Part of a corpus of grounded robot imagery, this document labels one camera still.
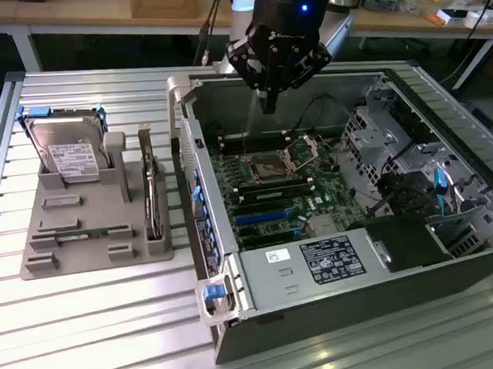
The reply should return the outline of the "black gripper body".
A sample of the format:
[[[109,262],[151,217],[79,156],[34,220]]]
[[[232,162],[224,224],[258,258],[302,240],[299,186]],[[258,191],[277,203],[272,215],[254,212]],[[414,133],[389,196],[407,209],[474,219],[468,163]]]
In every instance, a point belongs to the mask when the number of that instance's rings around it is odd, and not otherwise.
[[[254,0],[247,40],[254,47],[267,47],[282,40],[319,41],[319,30],[329,0]]]

